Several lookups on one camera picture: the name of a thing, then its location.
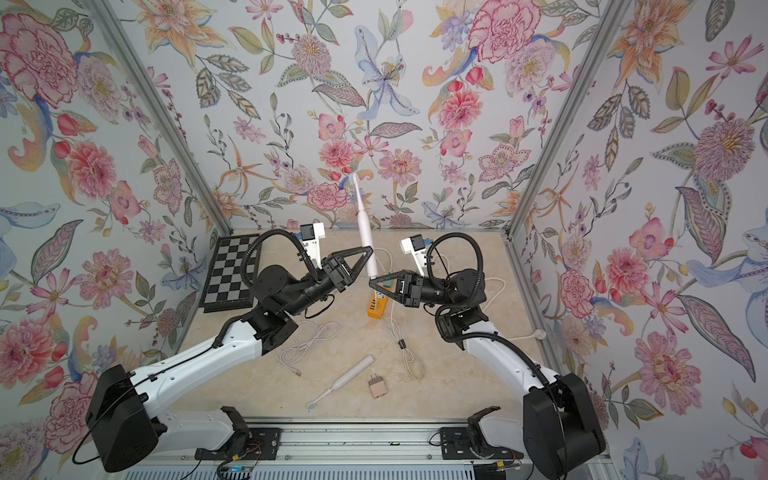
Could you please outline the pink USB charger plug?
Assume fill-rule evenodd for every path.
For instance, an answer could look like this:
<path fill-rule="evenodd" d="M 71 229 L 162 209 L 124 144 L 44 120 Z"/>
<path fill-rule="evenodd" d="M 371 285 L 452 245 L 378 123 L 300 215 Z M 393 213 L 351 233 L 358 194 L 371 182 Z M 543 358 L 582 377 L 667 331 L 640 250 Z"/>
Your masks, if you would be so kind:
<path fill-rule="evenodd" d="M 373 376 L 368 381 L 368 386 L 374 399 L 380 398 L 388 393 L 386 382 L 381 376 Z"/>

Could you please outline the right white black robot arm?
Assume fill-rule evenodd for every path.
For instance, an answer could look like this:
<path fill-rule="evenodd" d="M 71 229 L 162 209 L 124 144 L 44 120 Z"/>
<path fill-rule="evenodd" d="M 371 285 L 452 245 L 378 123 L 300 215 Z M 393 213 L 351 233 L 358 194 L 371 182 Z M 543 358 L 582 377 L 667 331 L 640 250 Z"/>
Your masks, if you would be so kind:
<path fill-rule="evenodd" d="M 534 361 L 482 311 L 482 272 L 464 269 L 439 279 L 400 270 L 373 277 L 369 285 L 405 307 L 434 307 L 440 337 L 480 360 L 518 397 L 520 420 L 504 417 L 497 406 L 468 418 L 467 435 L 477 454 L 487 456 L 501 448 L 524 453 L 545 478 L 564 479 L 605 450 L 584 381 Z"/>

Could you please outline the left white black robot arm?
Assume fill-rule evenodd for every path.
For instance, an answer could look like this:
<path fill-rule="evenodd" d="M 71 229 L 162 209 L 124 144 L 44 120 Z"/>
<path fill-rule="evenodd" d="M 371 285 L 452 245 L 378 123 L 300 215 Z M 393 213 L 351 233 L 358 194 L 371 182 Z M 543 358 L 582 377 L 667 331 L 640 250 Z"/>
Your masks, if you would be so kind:
<path fill-rule="evenodd" d="M 244 456 L 254 441 L 236 408 L 179 412 L 172 405 L 281 346 L 298 328 L 295 316 L 353 285 L 372 254 L 370 246 L 333 252 L 300 279 L 280 265 L 265 267 L 247 279 L 255 307 L 228 320 L 215 337 L 132 372 L 122 365 L 106 370 L 85 416 L 104 470 L 126 470 L 160 451 L 200 449 L 228 460 Z"/>

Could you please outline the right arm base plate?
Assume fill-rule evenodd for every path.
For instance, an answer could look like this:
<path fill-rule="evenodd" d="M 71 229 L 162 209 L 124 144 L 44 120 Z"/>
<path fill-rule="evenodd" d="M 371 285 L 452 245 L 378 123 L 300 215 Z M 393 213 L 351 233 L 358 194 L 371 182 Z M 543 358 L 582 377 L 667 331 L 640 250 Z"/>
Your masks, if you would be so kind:
<path fill-rule="evenodd" d="M 438 430 L 437 445 L 443 460 L 523 460 L 525 454 L 507 447 L 490 446 L 467 427 L 442 427 Z"/>

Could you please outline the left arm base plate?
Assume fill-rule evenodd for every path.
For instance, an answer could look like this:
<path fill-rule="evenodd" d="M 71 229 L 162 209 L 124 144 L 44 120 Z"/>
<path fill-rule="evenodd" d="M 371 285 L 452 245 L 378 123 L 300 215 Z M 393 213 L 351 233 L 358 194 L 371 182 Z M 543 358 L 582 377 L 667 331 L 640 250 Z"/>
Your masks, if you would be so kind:
<path fill-rule="evenodd" d="M 262 461 L 275 460 L 280 445 L 280 428 L 251 428 L 248 434 L 236 432 L 217 450 L 198 448 L 195 460 L 202 461 Z"/>

